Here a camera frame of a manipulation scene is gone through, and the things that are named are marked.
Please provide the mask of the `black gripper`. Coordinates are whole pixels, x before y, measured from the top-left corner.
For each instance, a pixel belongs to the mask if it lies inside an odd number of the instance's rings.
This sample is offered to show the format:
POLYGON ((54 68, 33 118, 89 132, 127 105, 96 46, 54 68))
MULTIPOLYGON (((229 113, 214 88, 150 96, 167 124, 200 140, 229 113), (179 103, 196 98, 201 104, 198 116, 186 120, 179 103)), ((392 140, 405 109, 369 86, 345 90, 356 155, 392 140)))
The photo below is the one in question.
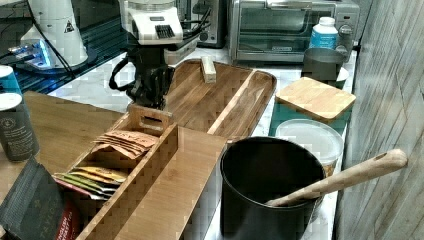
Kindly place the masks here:
POLYGON ((162 110, 175 72, 165 62, 164 49, 157 46, 136 47, 128 53, 128 57, 135 66, 135 80, 127 89, 127 95, 135 104, 162 110))

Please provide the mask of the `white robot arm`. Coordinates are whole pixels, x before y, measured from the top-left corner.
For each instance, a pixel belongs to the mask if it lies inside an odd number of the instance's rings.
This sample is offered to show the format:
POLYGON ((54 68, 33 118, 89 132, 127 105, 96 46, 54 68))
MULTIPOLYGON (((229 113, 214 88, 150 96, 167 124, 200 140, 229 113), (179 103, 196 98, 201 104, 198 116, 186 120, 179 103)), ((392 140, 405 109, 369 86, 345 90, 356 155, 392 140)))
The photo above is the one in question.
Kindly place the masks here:
POLYGON ((125 58, 112 71, 109 87, 125 91, 135 104, 163 109, 175 72, 165 60, 164 52, 184 40, 194 40, 204 21, 190 30, 184 29, 175 0, 118 1, 128 45, 125 58), (118 86, 115 76, 128 63, 135 66, 134 80, 118 86))

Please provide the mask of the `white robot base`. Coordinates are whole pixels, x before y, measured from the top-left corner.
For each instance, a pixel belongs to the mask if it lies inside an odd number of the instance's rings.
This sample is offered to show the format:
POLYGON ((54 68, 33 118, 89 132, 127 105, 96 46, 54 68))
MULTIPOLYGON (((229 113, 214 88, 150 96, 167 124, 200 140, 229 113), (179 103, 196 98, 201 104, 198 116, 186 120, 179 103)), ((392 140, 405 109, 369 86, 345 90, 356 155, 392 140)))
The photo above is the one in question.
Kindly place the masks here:
POLYGON ((31 28, 9 48, 23 68, 44 75, 86 69, 97 54, 84 45, 71 0, 26 0, 31 28))

